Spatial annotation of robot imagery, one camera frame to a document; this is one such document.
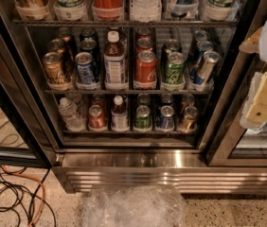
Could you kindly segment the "red coke can bottom front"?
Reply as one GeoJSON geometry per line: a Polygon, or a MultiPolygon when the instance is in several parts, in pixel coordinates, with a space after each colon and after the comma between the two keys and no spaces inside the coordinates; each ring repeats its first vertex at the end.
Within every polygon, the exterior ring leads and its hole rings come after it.
{"type": "Polygon", "coordinates": [[[93,105],[88,110],[89,128],[103,130],[107,126],[106,117],[101,106],[93,105]]]}

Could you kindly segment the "green mountain dew can rear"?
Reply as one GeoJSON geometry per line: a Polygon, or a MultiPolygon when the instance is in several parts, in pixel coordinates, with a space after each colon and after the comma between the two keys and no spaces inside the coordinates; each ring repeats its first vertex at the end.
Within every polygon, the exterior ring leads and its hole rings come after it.
{"type": "Polygon", "coordinates": [[[182,52],[181,44],[175,39],[169,39],[164,42],[161,53],[161,62],[165,63],[168,55],[172,52],[182,52]]]}

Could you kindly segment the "red coke can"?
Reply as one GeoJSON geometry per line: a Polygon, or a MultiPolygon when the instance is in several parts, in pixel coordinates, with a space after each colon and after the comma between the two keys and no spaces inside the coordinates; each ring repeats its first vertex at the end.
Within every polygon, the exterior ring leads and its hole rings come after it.
{"type": "Polygon", "coordinates": [[[107,126],[106,117],[101,106],[93,105],[88,110],[89,128],[103,130],[107,126]]]}
{"type": "Polygon", "coordinates": [[[135,32],[135,38],[139,39],[153,39],[152,31],[149,28],[141,27],[135,32]]]}
{"type": "Polygon", "coordinates": [[[93,94],[92,96],[92,104],[99,105],[102,109],[106,108],[106,100],[104,95],[93,94]]]}
{"type": "Polygon", "coordinates": [[[145,50],[153,51],[154,45],[153,41],[148,38],[140,38],[135,44],[135,52],[140,53],[145,50]]]}
{"type": "Polygon", "coordinates": [[[141,51],[136,56],[135,80],[151,83],[156,80],[156,57],[150,50],[141,51]]]}

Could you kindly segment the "red coke can middle front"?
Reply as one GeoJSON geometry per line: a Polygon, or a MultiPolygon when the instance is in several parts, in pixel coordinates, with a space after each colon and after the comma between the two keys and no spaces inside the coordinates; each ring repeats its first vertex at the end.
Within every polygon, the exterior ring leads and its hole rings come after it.
{"type": "Polygon", "coordinates": [[[156,80],[156,57],[150,50],[141,51],[136,56],[135,80],[151,83],[156,80]]]}

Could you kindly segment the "blue pepsi can middle front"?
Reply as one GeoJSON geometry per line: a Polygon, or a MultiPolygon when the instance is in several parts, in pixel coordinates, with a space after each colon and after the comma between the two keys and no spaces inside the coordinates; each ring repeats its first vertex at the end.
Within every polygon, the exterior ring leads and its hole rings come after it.
{"type": "Polygon", "coordinates": [[[78,53],[75,57],[75,64],[82,84],[98,83],[97,64],[91,53],[78,53]]]}

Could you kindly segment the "gold can middle rear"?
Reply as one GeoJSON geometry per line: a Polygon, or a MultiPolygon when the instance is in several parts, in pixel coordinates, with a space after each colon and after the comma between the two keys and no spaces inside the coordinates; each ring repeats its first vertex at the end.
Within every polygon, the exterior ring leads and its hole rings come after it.
{"type": "Polygon", "coordinates": [[[56,30],[55,34],[57,38],[63,39],[69,46],[76,46],[73,33],[69,27],[60,27],[56,30]]]}

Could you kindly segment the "green sprite can front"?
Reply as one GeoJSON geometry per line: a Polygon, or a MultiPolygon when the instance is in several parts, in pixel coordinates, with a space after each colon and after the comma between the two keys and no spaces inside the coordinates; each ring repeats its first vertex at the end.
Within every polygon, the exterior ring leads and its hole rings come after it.
{"type": "Polygon", "coordinates": [[[146,105],[140,105],[136,109],[134,126],[142,131],[151,127],[151,111],[146,105]]]}

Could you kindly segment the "blue pepsi can middle rear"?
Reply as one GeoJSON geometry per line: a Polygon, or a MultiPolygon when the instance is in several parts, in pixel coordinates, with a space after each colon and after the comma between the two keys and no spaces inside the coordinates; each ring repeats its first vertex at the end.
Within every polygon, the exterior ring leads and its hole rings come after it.
{"type": "Polygon", "coordinates": [[[80,31],[80,40],[95,40],[96,42],[98,41],[98,33],[92,28],[92,27],[87,27],[83,28],[80,31]]]}

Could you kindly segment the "clear water bottle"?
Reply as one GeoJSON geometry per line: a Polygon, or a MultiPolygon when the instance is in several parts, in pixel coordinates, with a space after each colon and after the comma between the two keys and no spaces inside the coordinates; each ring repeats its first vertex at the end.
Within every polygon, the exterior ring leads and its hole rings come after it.
{"type": "Polygon", "coordinates": [[[130,0],[130,18],[137,22],[154,22],[161,19],[161,0],[130,0]]]}
{"type": "Polygon", "coordinates": [[[84,120],[78,111],[77,104],[67,97],[60,99],[59,113],[69,131],[83,131],[84,120]]]}
{"type": "Polygon", "coordinates": [[[77,104],[78,111],[82,117],[85,117],[87,115],[87,105],[86,105],[85,97],[82,94],[67,93],[65,96],[77,104]]]}

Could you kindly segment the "green mountain dew can front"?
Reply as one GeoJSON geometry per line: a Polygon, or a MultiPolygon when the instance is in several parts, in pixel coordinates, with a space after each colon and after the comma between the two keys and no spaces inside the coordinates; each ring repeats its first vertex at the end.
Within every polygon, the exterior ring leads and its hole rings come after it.
{"type": "Polygon", "coordinates": [[[180,52],[171,52],[164,66],[163,82],[177,85],[183,81],[185,56],[180,52]]]}

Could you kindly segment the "gold can bottom front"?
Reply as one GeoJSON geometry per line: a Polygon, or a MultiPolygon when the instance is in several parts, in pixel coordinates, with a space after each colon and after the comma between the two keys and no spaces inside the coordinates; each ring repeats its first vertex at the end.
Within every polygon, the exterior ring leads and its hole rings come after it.
{"type": "Polygon", "coordinates": [[[198,117],[199,111],[197,108],[193,106],[185,107],[180,116],[178,128],[181,131],[192,131],[196,126],[198,117]]]}

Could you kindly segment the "red bull can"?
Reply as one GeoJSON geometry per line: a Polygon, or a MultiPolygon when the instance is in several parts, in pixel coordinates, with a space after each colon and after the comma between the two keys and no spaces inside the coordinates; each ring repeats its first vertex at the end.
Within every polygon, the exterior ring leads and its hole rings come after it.
{"type": "Polygon", "coordinates": [[[205,85],[221,56],[215,51],[206,51],[203,54],[203,64],[198,68],[194,83],[205,85]]]}
{"type": "Polygon", "coordinates": [[[192,40],[191,40],[190,48],[188,51],[187,59],[188,60],[193,59],[194,50],[197,46],[197,42],[207,41],[208,39],[209,39],[209,34],[205,30],[201,30],[201,29],[196,30],[192,35],[192,40]]]}
{"type": "Polygon", "coordinates": [[[203,61],[203,55],[206,51],[213,50],[213,43],[210,41],[199,41],[194,49],[192,59],[189,64],[189,77],[194,80],[197,70],[203,61]]]}

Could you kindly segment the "clear water bottle rear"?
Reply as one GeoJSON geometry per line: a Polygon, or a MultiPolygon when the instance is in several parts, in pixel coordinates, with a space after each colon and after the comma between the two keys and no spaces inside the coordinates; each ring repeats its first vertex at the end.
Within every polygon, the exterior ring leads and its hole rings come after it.
{"type": "Polygon", "coordinates": [[[87,105],[86,105],[85,97],[82,94],[67,93],[65,96],[77,104],[78,111],[82,117],[85,117],[87,115],[87,105]]]}

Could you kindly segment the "blue pepsi can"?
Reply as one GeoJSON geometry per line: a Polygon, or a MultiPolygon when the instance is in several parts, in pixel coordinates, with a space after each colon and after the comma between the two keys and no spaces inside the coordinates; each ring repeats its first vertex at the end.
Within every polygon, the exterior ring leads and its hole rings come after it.
{"type": "Polygon", "coordinates": [[[88,52],[93,55],[95,61],[100,63],[98,43],[93,39],[87,39],[80,42],[80,51],[88,52]]]}
{"type": "Polygon", "coordinates": [[[98,83],[97,64],[91,53],[78,53],[75,57],[75,64],[82,84],[98,83]]]}
{"type": "Polygon", "coordinates": [[[159,105],[174,107],[174,97],[172,94],[162,94],[159,99],[159,105]]]}
{"type": "Polygon", "coordinates": [[[87,27],[83,28],[80,31],[80,40],[95,40],[96,42],[98,41],[98,33],[92,28],[92,27],[87,27]]]}
{"type": "Polygon", "coordinates": [[[156,127],[162,131],[172,131],[174,129],[174,110],[171,106],[163,106],[157,116],[156,127]]]}

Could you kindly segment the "clear water bottle top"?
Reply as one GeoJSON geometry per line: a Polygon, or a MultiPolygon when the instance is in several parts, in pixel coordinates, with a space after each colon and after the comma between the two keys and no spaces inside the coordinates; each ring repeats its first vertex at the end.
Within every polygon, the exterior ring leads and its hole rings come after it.
{"type": "Polygon", "coordinates": [[[130,0],[130,18],[137,22],[154,22],[161,19],[161,0],[130,0]]]}

